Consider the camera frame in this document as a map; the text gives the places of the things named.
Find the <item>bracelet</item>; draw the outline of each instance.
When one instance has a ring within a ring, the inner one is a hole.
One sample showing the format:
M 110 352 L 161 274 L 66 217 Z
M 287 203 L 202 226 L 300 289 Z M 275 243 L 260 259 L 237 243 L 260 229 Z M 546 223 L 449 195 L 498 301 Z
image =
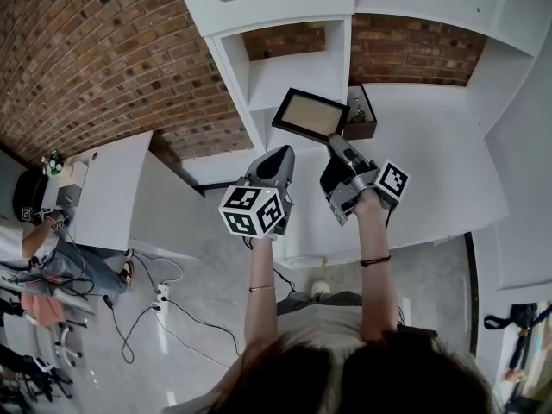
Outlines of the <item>bracelet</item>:
M 257 290 L 276 290 L 275 286 L 253 286 L 249 288 L 249 292 L 256 292 Z
M 361 265 L 363 267 L 372 266 L 373 264 L 382 264 L 383 262 L 388 262 L 391 259 L 391 255 L 385 258 L 371 259 L 371 260 L 361 260 Z

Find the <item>gray floor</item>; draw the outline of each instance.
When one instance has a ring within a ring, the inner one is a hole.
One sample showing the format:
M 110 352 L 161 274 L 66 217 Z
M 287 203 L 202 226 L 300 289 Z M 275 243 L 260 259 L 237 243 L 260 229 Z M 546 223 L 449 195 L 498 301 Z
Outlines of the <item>gray floor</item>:
M 213 204 L 208 219 L 213 222 L 220 219 L 216 206 L 221 194 L 212 191 L 207 196 Z M 205 241 L 202 261 L 179 262 L 185 275 L 171 285 L 170 298 L 194 317 L 232 330 L 243 349 L 250 252 L 241 238 L 226 233 L 222 223 L 218 228 L 220 231 Z M 449 350 L 466 354 L 470 307 L 463 238 L 437 246 L 401 248 L 392 256 L 399 302 L 407 313 L 410 304 L 411 325 L 436 329 Z M 164 261 L 148 261 L 147 265 L 155 283 L 178 276 L 178 269 Z M 117 321 L 125 334 L 155 299 L 143 267 L 136 262 L 135 268 L 132 289 L 116 306 Z M 280 271 L 296 283 L 298 290 L 307 290 L 313 279 L 326 279 L 335 292 L 360 290 L 358 266 L 294 271 L 281 267 Z M 278 298 L 284 298 L 288 291 L 288 285 L 277 279 Z M 121 357 L 122 340 L 103 302 L 97 301 L 97 314 L 88 322 L 89 329 L 76 333 L 85 357 L 71 370 L 75 399 L 58 399 L 55 405 L 42 405 L 40 412 L 151 414 L 208 391 L 225 371 L 184 348 L 158 325 L 151 312 L 140 320 L 129 340 L 135 352 L 133 365 L 127 365 Z M 226 367 L 236 358 L 230 336 L 194 323 L 174 306 L 164 324 L 186 345 Z

